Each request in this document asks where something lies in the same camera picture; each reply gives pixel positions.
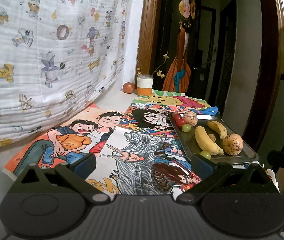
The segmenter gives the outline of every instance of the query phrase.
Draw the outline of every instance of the green grape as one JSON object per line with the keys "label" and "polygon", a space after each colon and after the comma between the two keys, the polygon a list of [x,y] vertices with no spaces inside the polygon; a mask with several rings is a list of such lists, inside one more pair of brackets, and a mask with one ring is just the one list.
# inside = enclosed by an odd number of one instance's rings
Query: green grape
{"label": "green grape", "polygon": [[211,159],[211,155],[209,152],[206,152],[206,151],[202,151],[200,153],[200,155],[202,155],[204,158],[207,158],[208,160]]}
{"label": "green grape", "polygon": [[189,132],[190,130],[191,130],[191,126],[188,123],[182,125],[183,132]]}

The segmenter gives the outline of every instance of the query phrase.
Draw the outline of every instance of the jar with orange liquid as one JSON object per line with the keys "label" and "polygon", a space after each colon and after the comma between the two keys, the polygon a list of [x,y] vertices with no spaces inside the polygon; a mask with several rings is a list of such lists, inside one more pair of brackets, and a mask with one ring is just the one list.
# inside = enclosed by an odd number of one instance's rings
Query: jar with orange liquid
{"label": "jar with orange liquid", "polygon": [[148,97],[152,94],[153,76],[152,75],[138,75],[138,89],[139,96]]}

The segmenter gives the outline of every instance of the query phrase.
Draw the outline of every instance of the boy in orange shirt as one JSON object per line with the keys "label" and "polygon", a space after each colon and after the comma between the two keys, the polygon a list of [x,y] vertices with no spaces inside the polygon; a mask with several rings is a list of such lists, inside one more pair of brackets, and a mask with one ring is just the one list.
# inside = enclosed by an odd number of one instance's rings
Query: boy in orange shirt
{"label": "boy in orange shirt", "polygon": [[48,147],[42,158],[42,168],[50,168],[54,162],[54,158],[61,155],[66,157],[66,162],[68,163],[74,163],[81,159],[84,155],[80,154],[79,151],[91,143],[91,139],[86,135],[92,133],[97,128],[98,125],[91,121],[73,121],[69,129],[74,133],[63,135],[55,142],[56,146],[63,149],[63,153],[55,154],[54,147]]}

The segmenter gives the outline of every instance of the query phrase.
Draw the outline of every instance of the peeled banana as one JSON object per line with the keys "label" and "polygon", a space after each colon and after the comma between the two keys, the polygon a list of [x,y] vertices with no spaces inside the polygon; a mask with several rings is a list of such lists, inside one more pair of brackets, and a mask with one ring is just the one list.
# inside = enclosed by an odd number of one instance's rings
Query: peeled banana
{"label": "peeled banana", "polygon": [[195,140],[203,151],[209,152],[211,155],[223,155],[223,149],[214,143],[205,131],[205,128],[198,126],[194,131]]}
{"label": "peeled banana", "polygon": [[223,140],[227,136],[227,130],[221,123],[217,121],[208,121],[208,127],[217,132],[220,139]]}

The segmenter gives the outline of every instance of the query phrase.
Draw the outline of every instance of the metal tray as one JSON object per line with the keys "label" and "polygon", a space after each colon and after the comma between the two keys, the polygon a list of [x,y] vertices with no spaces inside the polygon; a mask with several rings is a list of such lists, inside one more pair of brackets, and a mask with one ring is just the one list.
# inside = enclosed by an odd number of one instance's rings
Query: metal tray
{"label": "metal tray", "polygon": [[[198,124],[195,127],[203,126],[208,134],[210,133],[214,134],[216,138],[215,143],[221,148],[222,148],[222,142],[220,140],[220,137],[216,132],[214,132],[211,128],[208,127],[207,122],[218,121],[226,127],[228,134],[234,133],[221,119],[215,116],[198,114],[197,117],[198,117]],[[177,127],[171,114],[169,114],[169,119],[174,127],[175,132],[178,135],[178,138],[181,142],[186,157],[189,160],[191,160],[193,154],[200,153],[202,151],[195,140],[194,136],[195,127],[192,127],[191,131],[189,132],[183,132]],[[224,155],[211,155],[211,161],[214,163],[226,162],[229,164],[242,164],[242,163],[256,162],[258,161],[258,159],[259,157],[257,153],[246,142],[244,142],[243,150],[240,152],[240,154],[236,156],[230,156],[227,155],[226,153],[224,153]]]}

